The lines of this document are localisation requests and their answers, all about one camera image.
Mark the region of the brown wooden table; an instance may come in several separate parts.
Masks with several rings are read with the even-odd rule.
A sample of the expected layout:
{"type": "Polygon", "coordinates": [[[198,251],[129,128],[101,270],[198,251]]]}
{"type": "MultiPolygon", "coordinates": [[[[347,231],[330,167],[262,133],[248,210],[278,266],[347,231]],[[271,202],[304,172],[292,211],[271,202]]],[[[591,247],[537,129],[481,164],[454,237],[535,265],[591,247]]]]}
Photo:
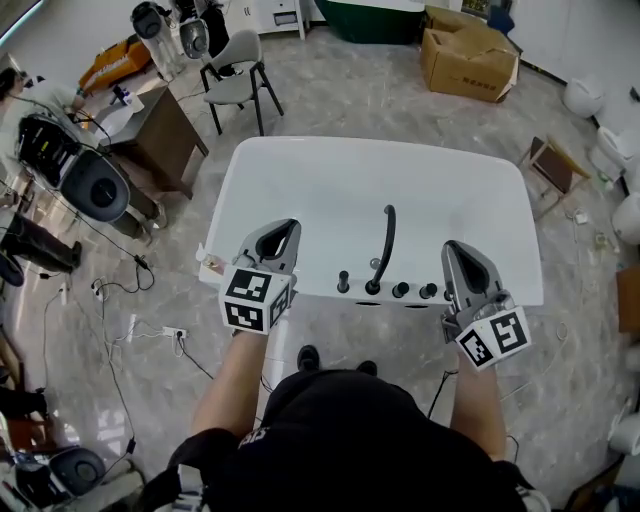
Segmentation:
{"type": "Polygon", "coordinates": [[[159,191],[180,192],[192,198],[192,185],[183,180],[185,170],[194,150],[208,156],[209,149],[167,86],[142,93],[140,100],[143,108],[137,113],[110,106],[98,114],[102,128],[107,127],[112,115],[127,118],[124,126],[101,144],[149,172],[159,191]]]}

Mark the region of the orange bag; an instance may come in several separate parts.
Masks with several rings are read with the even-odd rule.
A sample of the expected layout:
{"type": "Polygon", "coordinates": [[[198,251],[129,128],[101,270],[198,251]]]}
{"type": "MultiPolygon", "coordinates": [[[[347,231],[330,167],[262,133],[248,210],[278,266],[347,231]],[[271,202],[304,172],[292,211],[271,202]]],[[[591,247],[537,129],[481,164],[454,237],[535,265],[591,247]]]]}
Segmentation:
{"type": "Polygon", "coordinates": [[[146,46],[132,36],[98,54],[92,66],[79,79],[79,88],[88,94],[106,89],[143,70],[151,60],[146,46]]]}

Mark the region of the white toilet with black lid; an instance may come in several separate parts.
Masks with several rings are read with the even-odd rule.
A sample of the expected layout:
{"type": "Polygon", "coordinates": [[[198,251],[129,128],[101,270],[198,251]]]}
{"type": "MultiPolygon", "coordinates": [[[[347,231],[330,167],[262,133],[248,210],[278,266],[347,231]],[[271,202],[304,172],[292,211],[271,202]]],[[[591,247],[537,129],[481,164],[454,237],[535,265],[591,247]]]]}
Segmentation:
{"type": "Polygon", "coordinates": [[[70,160],[59,191],[80,213],[105,223],[119,219],[130,199],[129,186],[119,169],[108,157],[90,149],[70,160]]]}

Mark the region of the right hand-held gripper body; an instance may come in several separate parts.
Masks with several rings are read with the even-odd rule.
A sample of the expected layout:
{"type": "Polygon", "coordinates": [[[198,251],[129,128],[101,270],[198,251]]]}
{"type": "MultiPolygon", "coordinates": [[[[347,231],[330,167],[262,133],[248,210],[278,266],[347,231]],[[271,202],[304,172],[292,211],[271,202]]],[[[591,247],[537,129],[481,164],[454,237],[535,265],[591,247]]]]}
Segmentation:
{"type": "Polygon", "coordinates": [[[483,371],[531,346],[524,309],[507,291],[489,296],[478,307],[445,313],[441,324],[447,343],[454,343],[476,371],[483,371]]]}

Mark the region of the person's left forearm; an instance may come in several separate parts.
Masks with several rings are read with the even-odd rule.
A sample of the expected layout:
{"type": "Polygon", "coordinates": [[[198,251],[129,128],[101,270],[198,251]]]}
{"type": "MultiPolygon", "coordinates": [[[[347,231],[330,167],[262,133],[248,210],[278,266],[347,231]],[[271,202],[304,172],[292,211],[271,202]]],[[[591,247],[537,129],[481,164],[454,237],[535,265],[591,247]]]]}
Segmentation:
{"type": "Polygon", "coordinates": [[[195,410],[192,435],[222,429],[241,439],[252,431],[267,344],[266,335],[240,331],[232,337],[217,376],[195,410]]]}

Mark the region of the closed cardboard box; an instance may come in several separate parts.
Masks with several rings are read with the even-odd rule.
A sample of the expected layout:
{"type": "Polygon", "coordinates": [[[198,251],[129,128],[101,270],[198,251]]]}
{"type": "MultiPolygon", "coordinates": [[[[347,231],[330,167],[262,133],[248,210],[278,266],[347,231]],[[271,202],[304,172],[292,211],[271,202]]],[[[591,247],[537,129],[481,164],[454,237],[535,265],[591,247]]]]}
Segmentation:
{"type": "Polygon", "coordinates": [[[640,333],[640,264],[616,273],[620,333],[640,333]]]}

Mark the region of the white bathtub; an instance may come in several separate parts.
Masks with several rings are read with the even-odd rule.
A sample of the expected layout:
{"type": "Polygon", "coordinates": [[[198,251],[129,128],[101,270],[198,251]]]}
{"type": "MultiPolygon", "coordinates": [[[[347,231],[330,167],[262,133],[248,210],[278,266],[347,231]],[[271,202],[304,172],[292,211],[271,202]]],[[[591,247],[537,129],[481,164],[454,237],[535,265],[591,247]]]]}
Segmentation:
{"type": "Polygon", "coordinates": [[[441,250],[456,240],[484,253],[516,304],[543,303],[543,278],[532,211],[520,170],[511,162],[438,146],[337,137],[255,137],[235,149],[204,247],[230,262],[262,226],[295,219],[302,232],[295,274],[299,297],[337,298],[349,273],[351,303],[438,309],[419,289],[445,280],[441,250]],[[372,258],[381,258],[386,205],[396,234],[381,290],[369,295],[372,258]],[[395,298],[393,287],[409,292],[395,298]]]}

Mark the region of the grey chair black legs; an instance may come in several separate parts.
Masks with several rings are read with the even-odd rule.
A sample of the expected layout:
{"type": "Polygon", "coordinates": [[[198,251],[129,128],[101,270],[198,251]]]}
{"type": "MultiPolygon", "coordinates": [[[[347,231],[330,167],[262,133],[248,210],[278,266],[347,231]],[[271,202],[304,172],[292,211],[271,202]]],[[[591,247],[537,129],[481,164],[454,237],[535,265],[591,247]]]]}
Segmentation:
{"type": "Polygon", "coordinates": [[[215,106],[236,105],[243,109],[249,101],[254,103],[259,134],[265,135],[259,98],[261,88],[267,89],[278,113],[284,115],[266,74],[259,35],[253,30],[234,33],[223,50],[200,69],[200,76],[204,87],[203,99],[209,105],[219,135],[222,128],[215,106]],[[222,67],[236,64],[249,64],[249,68],[240,75],[227,78],[219,73],[222,67]]]}

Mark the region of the small black oval toilet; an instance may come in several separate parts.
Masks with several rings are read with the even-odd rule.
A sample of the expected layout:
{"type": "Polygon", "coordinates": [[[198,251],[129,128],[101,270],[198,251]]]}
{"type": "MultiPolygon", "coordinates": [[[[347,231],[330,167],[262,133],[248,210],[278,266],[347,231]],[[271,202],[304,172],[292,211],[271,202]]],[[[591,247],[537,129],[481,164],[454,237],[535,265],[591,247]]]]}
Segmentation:
{"type": "Polygon", "coordinates": [[[95,452],[71,447],[54,455],[48,464],[51,475],[73,497],[87,494],[106,474],[105,464],[95,452]]]}

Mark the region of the black curved faucet spout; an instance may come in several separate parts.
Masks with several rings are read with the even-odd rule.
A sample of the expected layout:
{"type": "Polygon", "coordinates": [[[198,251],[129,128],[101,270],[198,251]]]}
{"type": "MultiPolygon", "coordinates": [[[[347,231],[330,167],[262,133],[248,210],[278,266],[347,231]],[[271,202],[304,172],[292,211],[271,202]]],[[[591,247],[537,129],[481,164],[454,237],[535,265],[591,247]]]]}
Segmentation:
{"type": "Polygon", "coordinates": [[[386,205],[384,208],[384,213],[387,216],[384,247],[382,256],[380,258],[380,263],[376,268],[373,277],[365,284],[365,291],[369,295],[377,295],[381,290],[382,278],[390,262],[395,242],[397,223],[395,207],[391,204],[386,205]]]}

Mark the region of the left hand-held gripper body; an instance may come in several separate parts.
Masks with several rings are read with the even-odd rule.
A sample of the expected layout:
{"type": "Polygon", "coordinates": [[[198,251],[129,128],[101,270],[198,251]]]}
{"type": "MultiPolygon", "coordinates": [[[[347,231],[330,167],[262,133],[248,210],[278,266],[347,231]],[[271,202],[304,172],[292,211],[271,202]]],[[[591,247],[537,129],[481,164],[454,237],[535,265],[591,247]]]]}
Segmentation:
{"type": "Polygon", "coordinates": [[[245,254],[238,255],[232,262],[219,258],[219,306],[224,325],[239,331],[269,334],[293,301],[297,257],[294,254],[261,262],[245,254]]]}

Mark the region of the person's black clothed body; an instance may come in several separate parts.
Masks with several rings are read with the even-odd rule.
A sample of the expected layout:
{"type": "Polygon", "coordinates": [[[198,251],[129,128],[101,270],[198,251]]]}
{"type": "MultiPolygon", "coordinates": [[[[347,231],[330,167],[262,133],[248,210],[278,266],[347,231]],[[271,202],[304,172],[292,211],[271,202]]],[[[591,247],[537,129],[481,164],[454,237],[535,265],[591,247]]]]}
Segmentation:
{"type": "Polygon", "coordinates": [[[528,512],[515,465],[355,370],[286,378],[244,437],[214,428],[186,439],[139,512],[177,498],[180,465],[200,472],[210,512],[528,512]]]}

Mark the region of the person's right forearm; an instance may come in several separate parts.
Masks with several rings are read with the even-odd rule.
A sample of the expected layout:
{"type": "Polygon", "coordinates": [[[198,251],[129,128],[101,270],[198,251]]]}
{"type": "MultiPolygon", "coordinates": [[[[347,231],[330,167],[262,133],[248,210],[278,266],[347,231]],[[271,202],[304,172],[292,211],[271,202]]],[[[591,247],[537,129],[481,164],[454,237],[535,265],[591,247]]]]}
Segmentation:
{"type": "Polygon", "coordinates": [[[458,356],[450,428],[476,443],[492,460],[505,459],[507,433],[493,367],[478,372],[465,355],[458,356]]]}

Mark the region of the wooden chair brown seat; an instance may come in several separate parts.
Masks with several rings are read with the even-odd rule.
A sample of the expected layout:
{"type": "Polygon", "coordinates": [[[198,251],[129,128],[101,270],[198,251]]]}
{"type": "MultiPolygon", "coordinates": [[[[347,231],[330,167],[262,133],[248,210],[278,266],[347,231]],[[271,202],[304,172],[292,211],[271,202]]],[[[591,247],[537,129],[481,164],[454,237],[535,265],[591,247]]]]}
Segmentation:
{"type": "Polygon", "coordinates": [[[535,222],[560,206],[592,177],[551,135],[535,136],[517,167],[537,175],[546,184],[536,206],[532,207],[535,222]]]}

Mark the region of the pink pump bottle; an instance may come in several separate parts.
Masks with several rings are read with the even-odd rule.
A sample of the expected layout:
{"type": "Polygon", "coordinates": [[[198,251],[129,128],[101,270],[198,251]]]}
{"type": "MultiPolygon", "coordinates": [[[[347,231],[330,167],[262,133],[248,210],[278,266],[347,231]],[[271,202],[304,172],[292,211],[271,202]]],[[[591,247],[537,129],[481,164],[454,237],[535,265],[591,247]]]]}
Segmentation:
{"type": "Polygon", "coordinates": [[[225,274],[228,267],[233,268],[233,265],[230,262],[227,262],[221,257],[209,252],[202,243],[198,244],[195,258],[203,268],[220,276],[225,274]]]}

